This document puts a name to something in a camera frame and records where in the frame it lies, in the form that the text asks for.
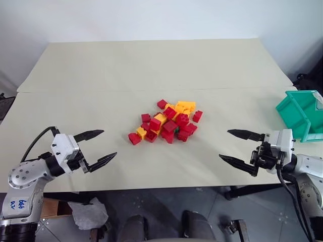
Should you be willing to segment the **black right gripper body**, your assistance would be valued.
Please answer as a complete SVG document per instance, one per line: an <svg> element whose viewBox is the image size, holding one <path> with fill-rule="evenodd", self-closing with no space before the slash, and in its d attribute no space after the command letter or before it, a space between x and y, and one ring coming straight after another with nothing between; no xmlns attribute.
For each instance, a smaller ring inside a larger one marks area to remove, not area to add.
<svg viewBox="0 0 323 242"><path fill-rule="evenodd" d="M249 139L261 142L261 144L256 147L256 150L252 151L250 158L250 164L253 165L252 172L250 174L258 174L259 168L271 170L275 167L277 159L273 156L271 150L271 144L268 142L269 134L256 134L252 133Z"/></svg>

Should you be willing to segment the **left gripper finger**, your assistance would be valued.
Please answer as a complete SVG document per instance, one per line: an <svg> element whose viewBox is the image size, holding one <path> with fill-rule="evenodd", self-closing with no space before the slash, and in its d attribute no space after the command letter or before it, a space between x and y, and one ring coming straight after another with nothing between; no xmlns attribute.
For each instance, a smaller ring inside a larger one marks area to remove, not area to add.
<svg viewBox="0 0 323 242"><path fill-rule="evenodd" d="M79 143L81 141L87 141L87 140L93 139L103 132L104 132L104 130L85 131L80 134L74 135L73 138L77 143Z"/></svg>
<svg viewBox="0 0 323 242"><path fill-rule="evenodd" d="M92 164L88 167L89 172L94 172L105 165L107 165L115 156L117 155L117 152L111 153L109 155L106 155L100 159L95 164Z"/></svg>

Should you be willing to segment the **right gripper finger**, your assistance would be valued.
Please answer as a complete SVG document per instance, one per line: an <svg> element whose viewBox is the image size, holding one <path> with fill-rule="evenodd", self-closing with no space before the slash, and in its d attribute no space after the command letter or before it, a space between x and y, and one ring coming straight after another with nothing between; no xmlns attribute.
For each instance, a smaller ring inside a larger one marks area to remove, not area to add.
<svg viewBox="0 0 323 242"><path fill-rule="evenodd" d="M244 171L244 172L250 174L251 176L257 176L257 174L258 174L257 167L247 164L243 160L237 159L235 157L227 156L227 155L222 155L222 154L219 154L219 157L223 161L225 161L226 163L231 165L232 167L239 169L241 171Z"/></svg>
<svg viewBox="0 0 323 242"><path fill-rule="evenodd" d="M265 138L265 134L259 134L248 130L231 129L227 130L227 132L237 138L244 140L253 140L256 142L263 142Z"/></svg>

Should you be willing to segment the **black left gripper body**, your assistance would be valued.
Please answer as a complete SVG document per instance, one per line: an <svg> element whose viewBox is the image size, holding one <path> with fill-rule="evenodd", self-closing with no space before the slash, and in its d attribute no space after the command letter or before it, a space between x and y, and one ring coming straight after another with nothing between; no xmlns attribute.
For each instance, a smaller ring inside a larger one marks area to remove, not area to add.
<svg viewBox="0 0 323 242"><path fill-rule="evenodd" d="M90 165L80 149L67 157L67 166L71 171L81 169L84 173L90 172Z"/></svg>

